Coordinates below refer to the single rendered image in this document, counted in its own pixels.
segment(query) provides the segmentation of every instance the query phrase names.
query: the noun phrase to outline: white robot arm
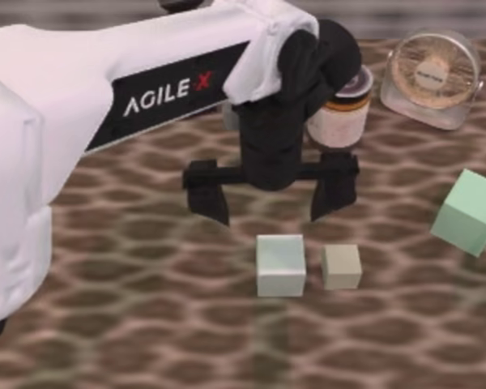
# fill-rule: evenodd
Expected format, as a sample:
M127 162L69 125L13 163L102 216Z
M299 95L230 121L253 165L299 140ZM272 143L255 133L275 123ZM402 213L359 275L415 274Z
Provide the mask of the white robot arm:
M85 153L277 92L279 51L300 29L318 36L282 0L215 0L92 32L0 28L0 320L43 282L49 204Z

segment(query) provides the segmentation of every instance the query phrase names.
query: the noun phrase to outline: white cube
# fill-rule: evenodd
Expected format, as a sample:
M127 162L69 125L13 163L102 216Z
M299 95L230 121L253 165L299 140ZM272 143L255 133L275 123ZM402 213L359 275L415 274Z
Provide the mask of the white cube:
M357 245L327 245L322 249L324 289L356 289L362 277Z
M300 297L306 259L302 235L258 235L258 296Z

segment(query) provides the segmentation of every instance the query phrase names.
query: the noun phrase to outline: brown patterned tablecloth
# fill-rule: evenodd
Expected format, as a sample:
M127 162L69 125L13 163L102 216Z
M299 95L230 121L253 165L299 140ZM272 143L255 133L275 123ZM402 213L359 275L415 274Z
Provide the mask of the brown patterned tablecloth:
M376 90L393 45L362 42ZM431 129L376 97L359 199L313 224L313 183L227 187L230 229L188 213L188 161L237 158L217 113L84 158L53 207L49 278L0 339L0 389L486 389L486 251L429 233L458 173L486 176L479 49L465 126ZM305 235L304 297L256 298L261 233ZM336 242L360 245L357 290L322 288L319 250Z

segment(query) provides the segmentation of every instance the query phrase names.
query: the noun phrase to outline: orange stripe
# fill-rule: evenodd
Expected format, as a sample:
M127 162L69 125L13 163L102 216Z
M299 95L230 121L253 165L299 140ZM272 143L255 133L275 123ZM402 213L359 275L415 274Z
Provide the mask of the orange stripe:
M341 112L348 112L348 111L355 111L357 109L362 108L367 103L369 103L370 95L368 94L363 100L357 101L353 104L341 104L341 103L334 103L332 101L328 101L324 104L325 108L333 109L334 111L341 111Z

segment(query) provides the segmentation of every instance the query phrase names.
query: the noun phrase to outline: cube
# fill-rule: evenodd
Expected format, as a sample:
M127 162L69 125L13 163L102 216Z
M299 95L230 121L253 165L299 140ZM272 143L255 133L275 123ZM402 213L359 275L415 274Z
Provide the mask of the cube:
M302 235L258 235L258 296L300 297L306 282Z
M464 169L430 233L479 257L486 246L486 177Z
M356 289L361 277L357 245L326 245L322 248L324 289Z

